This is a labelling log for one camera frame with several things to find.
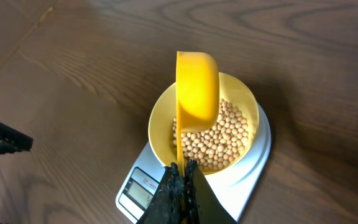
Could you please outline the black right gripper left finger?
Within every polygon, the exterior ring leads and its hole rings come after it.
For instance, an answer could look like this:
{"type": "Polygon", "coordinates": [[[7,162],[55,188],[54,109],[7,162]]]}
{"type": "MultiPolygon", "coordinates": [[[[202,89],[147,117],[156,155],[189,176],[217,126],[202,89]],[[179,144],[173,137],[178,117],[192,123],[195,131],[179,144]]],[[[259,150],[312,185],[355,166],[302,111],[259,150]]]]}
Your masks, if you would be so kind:
{"type": "Polygon", "coordinates": [[[185,184],[178,166],[172,162],[165,166],[157,191],[137,224],[180,224],[183,221],[185,184]]]}

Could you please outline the yellow measuring scoop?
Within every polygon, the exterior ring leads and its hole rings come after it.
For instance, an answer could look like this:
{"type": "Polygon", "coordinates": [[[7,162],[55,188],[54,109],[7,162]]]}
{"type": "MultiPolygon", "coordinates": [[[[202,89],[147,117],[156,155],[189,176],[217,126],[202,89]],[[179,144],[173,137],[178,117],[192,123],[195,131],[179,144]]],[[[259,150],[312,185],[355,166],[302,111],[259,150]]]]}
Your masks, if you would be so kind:
{"type": "Polygon", "coordinates": [[[219,70],[204,52],[177,52],[176,134],[205,131],[218,117],[219,70]]]}

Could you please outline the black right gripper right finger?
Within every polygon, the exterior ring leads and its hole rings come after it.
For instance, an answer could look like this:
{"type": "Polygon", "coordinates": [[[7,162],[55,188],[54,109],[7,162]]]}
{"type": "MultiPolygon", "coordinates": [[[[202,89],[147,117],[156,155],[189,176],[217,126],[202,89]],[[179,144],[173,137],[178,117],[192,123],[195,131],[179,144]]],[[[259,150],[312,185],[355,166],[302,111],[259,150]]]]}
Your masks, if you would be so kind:
{"type": "Polygon", "coordinates": [[[220,204],[195,160],[189,160],[185,169],[185,214],[185,223],[237,223],[220,204]]]}

